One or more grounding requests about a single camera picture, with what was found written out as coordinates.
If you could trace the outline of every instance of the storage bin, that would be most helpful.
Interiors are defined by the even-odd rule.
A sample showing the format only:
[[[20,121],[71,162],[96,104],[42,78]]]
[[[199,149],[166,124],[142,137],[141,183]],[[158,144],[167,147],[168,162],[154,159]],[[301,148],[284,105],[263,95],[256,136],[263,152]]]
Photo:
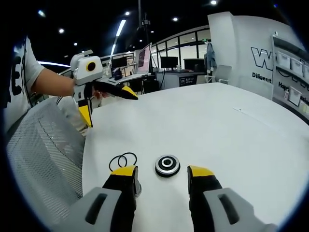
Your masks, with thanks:
[[[304,78],[308,81],[309,83],[309,66],[304,65]]]
[[[277,63],[287,69],[290,69],[290,57],[282,52],[277,52]]]
[[[300,101],[301,92],[299,92],[297,89],[290,86],[289,91],[289,101],[293,103],[294,105],[298,106]]]
[[[298,61],[297,59],[291,58],[291,69],[293,72],[300,76],[304,76],[303,74],[303,63]]]

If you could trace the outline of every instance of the black ceiling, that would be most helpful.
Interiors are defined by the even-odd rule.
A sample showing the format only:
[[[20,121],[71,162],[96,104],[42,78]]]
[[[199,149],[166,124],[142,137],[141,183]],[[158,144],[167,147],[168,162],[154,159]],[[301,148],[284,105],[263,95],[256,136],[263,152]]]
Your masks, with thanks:
[[[150,41],[155,43],[173,34],[208,24],[207,15],[230,11],[233,15],[253,15],[283,22],[269,0],[141,0],[142,12],[151,21]],[[122,19],[127,19],[114,53],[142,48],[146,44],[143,29],[138,28],[138,0],[47,0],[36,6],[35,23],[29,37],[37,60],[69,64],[70,58],[82,50],[92,49],[94,55],[110,55]],[[46,17],[40,17],[42,9]],[[59,28],[65,32],[59,34]]]

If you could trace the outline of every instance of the hand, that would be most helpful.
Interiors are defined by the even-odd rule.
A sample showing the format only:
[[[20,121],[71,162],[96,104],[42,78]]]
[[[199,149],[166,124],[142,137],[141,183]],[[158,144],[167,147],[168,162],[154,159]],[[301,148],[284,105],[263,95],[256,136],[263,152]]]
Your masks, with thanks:
[[[98,90],[94,90],[94,88],[92,87],[92,95],[95,96],[98,100],[102,99],[102,98],[108,98],[109,94],[106,92],[100,92]]]

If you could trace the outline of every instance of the computer monitor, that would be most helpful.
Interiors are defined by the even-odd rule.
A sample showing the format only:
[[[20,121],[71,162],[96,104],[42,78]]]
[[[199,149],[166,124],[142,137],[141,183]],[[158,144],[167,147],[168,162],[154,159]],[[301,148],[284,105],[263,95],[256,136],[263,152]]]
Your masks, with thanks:
[[[151,43],[140,51],[139,63],[138,63],[138,73],[147,74],[149,72],[150,47],[151,47]]]
[[[204,72],[205,64],[204,59],[183,59],[184,69],[193,70],[195,72]]]
[[[161,57],[161,68],[176,68],[178,65],[178,57]]]
[[[126,57],[112,59],[112,68],[120,68],[127,65]]]

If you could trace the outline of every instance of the white table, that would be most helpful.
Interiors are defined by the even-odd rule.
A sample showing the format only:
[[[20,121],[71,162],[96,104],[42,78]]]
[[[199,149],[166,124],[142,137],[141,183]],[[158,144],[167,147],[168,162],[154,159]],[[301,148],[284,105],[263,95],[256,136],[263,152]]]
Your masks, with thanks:
[[[95,109],[92,120],[83,192],[104,184],[114,156],[134,152],[142,185],[134,232],[193,231],[190,164],[212,170],[223,187],[254,206],[258,218],[277,225],[291,213],[308,181],[308,125],[280,105],[229,85],[201,84],[120,100]],[[164,154],[175,155],[181,164],[168,179],[154,170]],[[128,156],[128,165],[133,161]]]

